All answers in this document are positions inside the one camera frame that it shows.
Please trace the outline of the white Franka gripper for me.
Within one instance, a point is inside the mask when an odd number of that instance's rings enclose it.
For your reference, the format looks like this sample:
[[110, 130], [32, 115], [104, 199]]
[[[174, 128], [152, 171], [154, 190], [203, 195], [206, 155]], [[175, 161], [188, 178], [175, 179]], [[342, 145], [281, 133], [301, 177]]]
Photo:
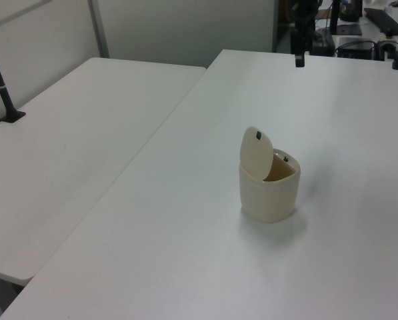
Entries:
[[290, 33], [291, 54], [295, 56], [295, 66], [305, 66], [305, 52], [311, 50], [311, 24], [310, 22], [296, 21]]

